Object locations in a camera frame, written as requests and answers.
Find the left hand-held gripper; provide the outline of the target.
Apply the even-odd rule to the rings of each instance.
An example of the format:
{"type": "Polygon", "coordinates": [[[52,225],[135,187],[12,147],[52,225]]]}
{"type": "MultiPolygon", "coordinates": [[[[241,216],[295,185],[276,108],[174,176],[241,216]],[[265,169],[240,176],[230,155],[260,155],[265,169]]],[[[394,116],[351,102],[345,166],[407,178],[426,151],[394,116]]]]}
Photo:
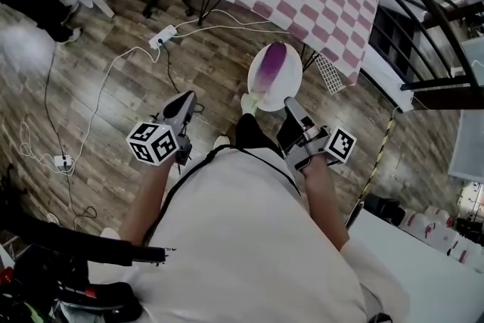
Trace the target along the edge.
{"type": "Polygon", "coordinates": [[[194,115],[197,96],[194,91],[179,93],[163,106],[163,115],[152,116],[150,122],[138,122],[126,137],[136,160],[159,166],[175,156],[185,165],[192,150],[186,128],[194,115]]]}

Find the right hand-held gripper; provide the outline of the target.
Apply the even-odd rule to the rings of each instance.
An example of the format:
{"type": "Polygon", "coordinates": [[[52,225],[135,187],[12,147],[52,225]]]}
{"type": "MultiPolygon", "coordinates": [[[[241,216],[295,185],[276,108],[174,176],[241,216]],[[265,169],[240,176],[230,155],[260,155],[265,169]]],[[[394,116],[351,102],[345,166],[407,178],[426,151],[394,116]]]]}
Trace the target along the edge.
{"type": "Polygon", "coordinates": [[[305,109],[294,98],[284,99],[288,116],[278,132],[278,144],[292,170],[302,172],[313,156],[323,154],[328,166],[345,164],[356,143],[356,138],[341,127],[332,132],[317,126],[305,109]]]}

